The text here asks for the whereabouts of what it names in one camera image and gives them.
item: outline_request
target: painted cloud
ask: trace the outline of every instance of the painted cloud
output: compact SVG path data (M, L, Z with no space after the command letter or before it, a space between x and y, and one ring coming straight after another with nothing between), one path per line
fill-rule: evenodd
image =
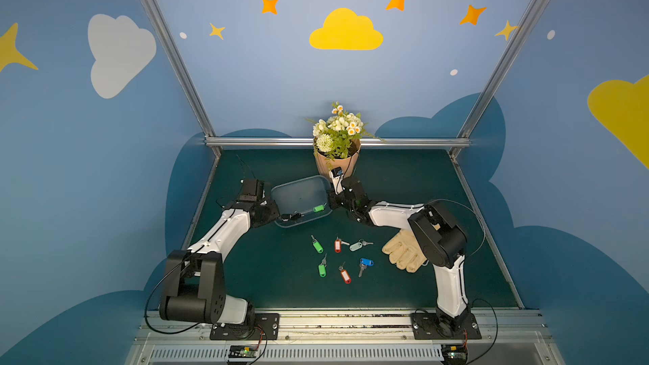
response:
M88 24L88 42L95 57L90 80L104 99L117 96L156 55L151 32L126 16L94 15Z

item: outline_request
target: transparent plastic container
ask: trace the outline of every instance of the transparent plastic container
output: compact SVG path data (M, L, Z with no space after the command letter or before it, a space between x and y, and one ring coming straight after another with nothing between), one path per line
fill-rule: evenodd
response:
M275 223L288 228L328 216L331 213L330 189L331 183L321 175L305 177L272 188L271 198L277 203L280 215L300 215L287 222L280 217Z

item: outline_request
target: orange star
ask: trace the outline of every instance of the orange star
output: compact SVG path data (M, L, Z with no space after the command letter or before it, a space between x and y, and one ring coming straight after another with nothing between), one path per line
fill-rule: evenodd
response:
M387 5L385 10L399 9L403 11L405 2L406 0L390 0L390 3Z
M478 23L478 17L482 14L483 11L487 9L486 7L483 7L482 9L476 9L472 5L468 5L468 10L466 11L466 16L462 21L460 21L460 24L464 23L471 23L474 26Z
M264 9L262 10L262 13L271 12L277 14L277 10L275 9L277 0L263 0L263 1L264 1Z

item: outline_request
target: glove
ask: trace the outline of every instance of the glove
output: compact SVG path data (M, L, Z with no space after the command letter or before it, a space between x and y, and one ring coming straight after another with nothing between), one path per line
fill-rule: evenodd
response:
M396 264L397 268L405 269L410 273L417 272L419 267L427 260L419 247L414 233L410 229L399 230L381 248L381 251L390 255L390 262Z

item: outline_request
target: dark blue cloud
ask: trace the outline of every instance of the dark blue cloud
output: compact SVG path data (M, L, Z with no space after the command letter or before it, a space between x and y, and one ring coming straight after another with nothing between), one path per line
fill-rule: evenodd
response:
M457 99L431 118L397 117L383 123L375 133L377 137L388 138L455 138L479 93Z

